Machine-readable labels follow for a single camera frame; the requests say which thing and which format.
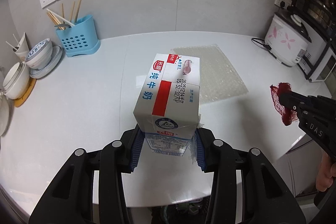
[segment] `red mesh bag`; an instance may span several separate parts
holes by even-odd
[[[292,109],[284,107],[279,103],[280,94],[292,91],[290,83],[279,83],[279,86],[271,85],[270,88],[271,88],[273,105],[277,110],[277,112],[280,113],[283,124],[285,126],[289,126],[292,122],[297,121],[298,117],[296,116],[296,112]]]

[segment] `cup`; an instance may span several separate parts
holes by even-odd
[[[16,56],[21,61],[24,61],[26,59],[27,54],[30,52],[28,48],[27,40],[26,40],[26,33],[23,33],[23,36],[20,39],[19,44],[15,48],[16,48],[16,51],[14,51],[13,49],[13,52],[15,52]]]

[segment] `silver screw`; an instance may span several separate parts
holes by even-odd
[[[222,140],[214,140],[214,141],[213,141],[213,144],[214,144],[215,146],[222,146],[224,143],[223,143]]]
[[[260,150],[258,148],[252,148],[251,152],[255,156],[259,156],[260,155]]]
[[[112,143],[112,146],[113,146],[113,147],[120,147],[122,144],[123,144],[123,143],[122,143],[121,141],[114,141],[114,142]]]
[[[76,151],[75,151],[75,155],[76,156],[81,156],[81,155],[83,155],[84,154],[84,150],[83,149],[77,149]]]

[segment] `blue utensil holder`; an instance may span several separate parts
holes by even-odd
[[[93,54],[100,47],[92,15],[80,18],[74,27],[65,30],[56,29],[67,57],[81,54]]]

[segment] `rice cooker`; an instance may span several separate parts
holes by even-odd
[[[265,43],[279,62],[292,67],[301,61],[311,39],[297,15],[280,10],[273,17]]]

